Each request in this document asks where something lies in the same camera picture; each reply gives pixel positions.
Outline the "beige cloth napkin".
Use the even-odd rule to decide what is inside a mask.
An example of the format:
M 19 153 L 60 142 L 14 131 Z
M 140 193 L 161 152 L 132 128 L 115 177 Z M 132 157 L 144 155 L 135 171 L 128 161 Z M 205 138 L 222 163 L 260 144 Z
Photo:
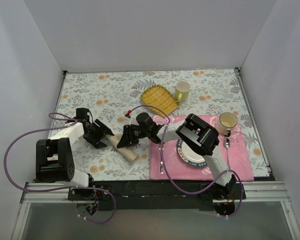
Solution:
M 107 134 L 105 137 L 113 145 L 113 147 L 119 153 L 121 153 L 129 162 L 134 162 L 139 157 L 139 155 L 136 152 L 134 152 L 133 150 L 131 150 L 127 147 L 122 147 L 122 148 L 117 147 L 119 141 L 122 138 L 121 134 L 115 134 L 115 135 Z

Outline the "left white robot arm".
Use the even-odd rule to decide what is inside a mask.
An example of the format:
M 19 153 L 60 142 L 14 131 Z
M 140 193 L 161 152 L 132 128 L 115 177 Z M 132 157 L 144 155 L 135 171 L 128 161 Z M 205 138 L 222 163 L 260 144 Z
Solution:
M 112 130 L 96 119 L 67 123 L 64 128 L 48 139 L 40 139 L 36 143 L 35 176 L 40 183 L 63 183 L 80 187 L 79 194 L 85 200 L 96 196 L 96 187 L 91 184 L 91 175 L 77 170 L 74 163 L 72 145 L 80 139 L 86 140 L 94 148 L 100 149 L 107 145 L 102 139 L 113 136 Z

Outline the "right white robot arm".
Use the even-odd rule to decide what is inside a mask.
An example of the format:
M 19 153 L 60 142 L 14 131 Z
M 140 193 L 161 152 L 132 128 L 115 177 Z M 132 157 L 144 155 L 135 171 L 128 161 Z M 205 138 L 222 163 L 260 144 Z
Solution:
M 184 121 L 177 123 L 157 124 L 148 113 L 142 112 L 136 117 L 137 125 L 128 124 L 123 127 L 123 134 L 117 148 L 127 148 L 148 138 L 159 144 L 163 169 L 170 182 L 186 195 L 199 195 L 212 189 L 215 198 L 227 199 L 235 192 L 236 174 L 230 170 L 221 156 L 219 148 L 219 132 L 209 123 L 191 113 Z M 181 189 L 171 178 L 164 159 L 164 144 L 174 140 L 182 140 L 196 154 L 202 156 L 210 169 L 213 181 L 205 188 L 189 192 Z

